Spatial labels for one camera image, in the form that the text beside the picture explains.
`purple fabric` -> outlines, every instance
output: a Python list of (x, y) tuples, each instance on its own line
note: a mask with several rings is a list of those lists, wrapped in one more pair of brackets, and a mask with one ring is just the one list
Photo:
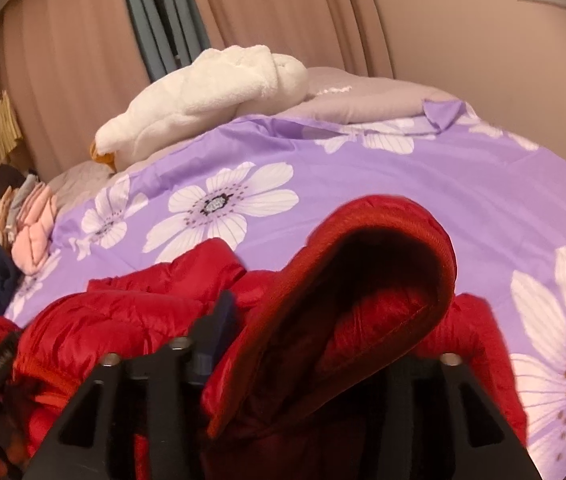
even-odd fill
[[(454, 109), (464, 113), (451, 121)], [(404, 195), (450, 235), (457, 292), (490, 301), (530, 418), (530, 454), (546, 480), (562, 479), (566, 162), (458, 102), (425, 111), (362, 127), (265, 117), (220, 126), (58, 219), (49, 262), (7, 317), (23, 326), (91, 278), (171, 260), (208, 236), (249, 269), (280, 269), (339, 205)]]

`purple floral bedsheet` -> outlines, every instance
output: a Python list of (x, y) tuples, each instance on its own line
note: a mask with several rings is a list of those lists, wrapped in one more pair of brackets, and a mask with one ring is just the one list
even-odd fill
[(460, 102), (339, 126), (241, 118), (60, 218), (52, 257), (7, 317), (26, 325), (88, 280), (223, 238), (250, 269), (280, 269), (339, 205), (404, 195), (452, 238), (457, 292), (487, 298), (505, 335), (544, 480), (566, 475), (566, 162)]

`pile of clothes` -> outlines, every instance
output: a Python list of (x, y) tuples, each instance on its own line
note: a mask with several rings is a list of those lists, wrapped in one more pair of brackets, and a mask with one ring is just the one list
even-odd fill
[[(408, 352), (460, 355), (525, 444), (490, 306), (456, 296), (455, 279), (450, 239), (425, 209), (364, 197), (337, 209), (279, 272), (248, 271), (212, 238), (173, 262), (92, 280), (25, 328), (6, 399), (33, 455), (102, 356), (157, 351), (230, 290), (240, 331), (201, 394), (206, 478), (355, 478), (366, 423), (341, 394)], [(0, 317), (0, 342), (15, 330)], [(146, 479), (147, 441), (135, 442)]]
[(8, 187), (0, 201), (0, 316), (12, 301), (22, 276), (36, 274), (49, 256), (57, 216), (50, 188), (28, 175), (18, 189)]

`red puffer jacket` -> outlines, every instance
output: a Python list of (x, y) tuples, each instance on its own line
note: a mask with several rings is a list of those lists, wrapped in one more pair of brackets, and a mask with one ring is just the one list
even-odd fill
[[(90, 282), (20, 340), (12, 386), (27, 399), (17, 404), (30, 450), (102, 355), (158, 350), (224, 289), (243, 328), (202, 394), (207, 478), (355, 478), (364, 421), (330, 401), (410, 351), (458, 353), (525, 443), (496, 322), (483, 300), (454, 297), (455, 277), (450, 240), (428, 212), (370, 196), (336, 210), (280, 272), (248, 272), (212, 239), (170, 264)], [(0, 318), (0, 340), (13, 329)]]

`white flower print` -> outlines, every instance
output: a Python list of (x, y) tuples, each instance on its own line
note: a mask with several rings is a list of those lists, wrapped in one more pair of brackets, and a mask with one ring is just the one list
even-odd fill
[(470, 126), (469, 131), (471, 133), (485, 134), (493, 139), (498, 139), (503, 136), (503, 130), (481, 120), (474, 111), (474, 108), (468, 103), (465, 103), (465, 113), (456, 120), (456, 124)]
[(148, 202), (143, 193), (138, 193), (128, 203), (129, 195), (129, 175), (118, 179), (113, 186), (100, 190), (94, 199), (94, 209), (88, 209), (81, 220), (81, 230), (87, 236), (68, 240), (73, 251), (78, 252), (78, 261), (92, 253), (92, 244), (109, 249), (125, 237), (128, 231), (125, 220), (143, 209)]
[(26, 276), (23, 279), (22, 284), (12, 298), (12, 319), (19, 316), (26, 301), (43, 288), (43, 282), (52, 274), (52, 271), (57, 268), (60, 259), (61, 251), (57, 249), (48, 257), (48, 260), (43, 264), (39, 272), (31, 276)]
[(559, 300), (528, 274), (515, 271), (511, 291), (525, 333), (543, 358), (512, 354), (516, 386), (528, 417), (528, 451), (544, 480), (566, 475), (566, 247), (556, 251)]
[(224, 168), (205, 181), (205, 190), (188, 186), (175, 192), (168, 202), (173, 216), (150, 230), (143, 252), (169, 242), (156, 262), (171, 262), (205, 238), (222, 238), (235, 250), (247, 233), (245, 216), (276, 215), (298, 203), (294, 191), (276, 189), (292, 178), (290, 164), (268, 164), (246, 179), (253, 167), (253, 163), (244, 162), (235, 170)]
[(522, 137), (520, 135), (508, 133), (508, 136), (511, 139), (515, 140), (521, 148), (527, 150), (528, 152), (535, 152), (539, 148), (538, 144), (532, 142), (529, 139), (525, 139), (525, 137)]
[[(325, 153), (331, 155), (337, 152), (346, 142), (361, 143), (370, 150), (385, 150), (386, 152), (409, 155), (414, 151), (414, 137), (405, 135), (404, 130), (414, 126), (414, 119), (394, 119), (375, 123), (345, 124), (339, 128), (340, 135), (330, 139), (316, 139), (315, 144), (322, 146)], [(418, 139), (435, 139), (435, 135), (418, 136)]]

